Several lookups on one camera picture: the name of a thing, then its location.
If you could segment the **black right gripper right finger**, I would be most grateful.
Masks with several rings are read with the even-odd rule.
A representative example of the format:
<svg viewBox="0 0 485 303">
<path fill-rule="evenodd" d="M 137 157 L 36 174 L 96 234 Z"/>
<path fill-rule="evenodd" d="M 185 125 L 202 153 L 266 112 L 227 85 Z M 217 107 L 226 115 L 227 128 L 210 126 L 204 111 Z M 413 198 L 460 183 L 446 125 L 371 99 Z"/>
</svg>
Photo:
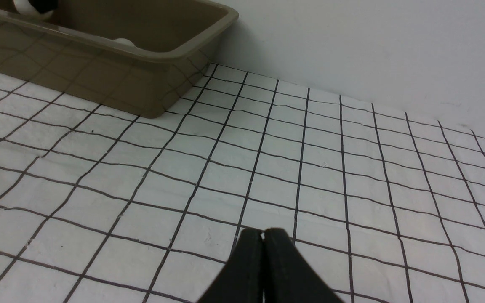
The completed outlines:
<svg viewBox="0 0 485 303">
<path fill-rule="evenodd" d="M 306 262 L 287 232 L 264 232 L 264 301 L 266 303 L 341 303 Z"/>
</svg>

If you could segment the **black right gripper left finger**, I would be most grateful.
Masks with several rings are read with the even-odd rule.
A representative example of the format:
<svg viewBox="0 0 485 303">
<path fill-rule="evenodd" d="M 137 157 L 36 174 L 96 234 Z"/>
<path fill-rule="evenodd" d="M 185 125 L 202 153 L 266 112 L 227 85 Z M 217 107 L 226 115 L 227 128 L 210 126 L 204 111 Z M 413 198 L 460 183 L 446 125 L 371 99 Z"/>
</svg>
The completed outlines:
<svg viewBox="0 0 485 303">
<path fill-rule="evenodd" d="M 263 254 L 261 232 L 256 229 L 243 230 L 227 263 L 198 302 L 262 303 Z"/>
</svg>

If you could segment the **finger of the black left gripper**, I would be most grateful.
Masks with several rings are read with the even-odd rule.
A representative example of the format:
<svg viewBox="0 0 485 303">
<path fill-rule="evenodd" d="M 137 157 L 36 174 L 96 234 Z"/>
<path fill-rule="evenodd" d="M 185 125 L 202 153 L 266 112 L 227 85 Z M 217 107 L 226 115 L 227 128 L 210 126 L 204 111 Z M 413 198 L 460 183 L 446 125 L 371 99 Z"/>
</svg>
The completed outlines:
<svg viewBox="0 0 485 303">
<path fill-rule="evenodd" d="M 33 7 L 37 13 L 54 12 L 58 6 L 58 0 L 29 0 L 29 5 Z"/>
</svg>

